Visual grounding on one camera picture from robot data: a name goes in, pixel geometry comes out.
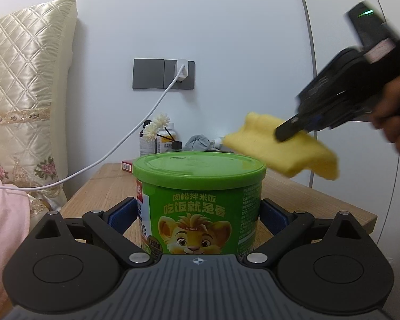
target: metal screw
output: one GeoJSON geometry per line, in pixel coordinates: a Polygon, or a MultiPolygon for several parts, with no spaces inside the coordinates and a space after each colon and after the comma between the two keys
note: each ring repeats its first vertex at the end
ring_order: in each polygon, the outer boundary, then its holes
{"type": "Polygon", "coordinates": [[[268,256],[263,253],[250,253],[246,258],[252,263],[263,263],[268,260],[268,256]]]}
{"type": "Polygon", "coordinates": [[[129,260],[133,263],[144,263],[150,259],[147,253],[133,253],[129,255],[129,260]]]}

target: cartoon lion cub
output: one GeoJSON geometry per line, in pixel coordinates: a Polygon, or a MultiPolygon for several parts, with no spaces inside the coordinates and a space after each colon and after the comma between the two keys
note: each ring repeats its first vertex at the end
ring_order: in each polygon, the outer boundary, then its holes
{"type": "Polygon", "coordinates": [[[231,236],[228,221],[212,223],[201,214],[187,213],[178,221],[162,216],[158,228],[171,254],[220,254],[231,236]]]}

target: pillow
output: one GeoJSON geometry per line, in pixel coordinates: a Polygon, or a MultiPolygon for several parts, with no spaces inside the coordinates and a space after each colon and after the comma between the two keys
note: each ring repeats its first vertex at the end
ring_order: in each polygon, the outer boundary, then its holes
{"type": "MultiPolygon", "coordinates": [[[[65,100],[76,0],[55,0],[0,18],[0,180],[19,187],[68,174],[65,100]]],[[[62,185],[29,193],[48,209],[66,202],[62,185]]],[[[42,211],[32,201],[31,215],[42,211]]]]}

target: charging cable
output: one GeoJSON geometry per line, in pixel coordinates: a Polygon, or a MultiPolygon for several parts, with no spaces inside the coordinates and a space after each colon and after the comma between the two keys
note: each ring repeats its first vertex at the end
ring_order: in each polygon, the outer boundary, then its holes
{"type": "Polygon", "coordinates": [[[143,120],[141,120],[139,122],[139,124],[137,124],[137,126],[135,126],[132,131],[130,131],[126,136],[123,137],[123,139],[118,142],[109,152],[107,152],[102,158],[100,158],[98,161],[92,163],[91,165],[85,167],[84,169],[72,174],[71,176],[68,176],[67,178],[64,178],[62,180],[60,180],[59,182],[53,183],[53,184],[49,184],[49,185],[45,185],[45,186],[38,186],[36,188],[11,188],[9,186],[0,186],[0,190],[20,190],[20,191],[39,191],[39,190],[45,190],[45,189],[49,189],[49,188],[53,188],[54,186],[60,185],[64,182],[66,182],[67,180],[70,180],[76,176],[78,176],[79,174],[91,169],[92,167],[95,167],[96,165],[100,164],[102,161],[104,161],[107,157],[109,157],[112,153],[114,153],[114,151],[120,147],[122,145],[122,143],[128,139],[142,124],[144,124],[144,121],[147,120],[150,115],[154,112],[154,110],[157,108],[157,106],[159,105],[160,102],[162,102],[164,96],[167,94],[167,92],[173,87],[173,85],[176,83],[176,81],[179,78],[179,75],[182,73],[182,70],[184,69],[185,65],[182,64],[181,67],[179,68],[179,71],[176,73],[174,80],[170,83],[170,85],[166,88],[166,90],[162,93],[162,95],[160,96],[159,100],[156,102],[156,104],[152,107],[152,109],[148,112],[148,114],[145,116],[145,118],[143,118],[143,120]]]}

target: human hand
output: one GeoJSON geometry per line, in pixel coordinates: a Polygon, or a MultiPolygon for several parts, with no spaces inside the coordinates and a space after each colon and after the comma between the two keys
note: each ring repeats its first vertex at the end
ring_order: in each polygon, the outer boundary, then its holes
{"type": "Polygon", "coordinates": [[[392,116],[399,107],[400,76],[384,86],[383,98],[371,114],[372,124],[376,129],[383,130],[387,140],[394,143],[400,153],[400,116],[392,116]]]}

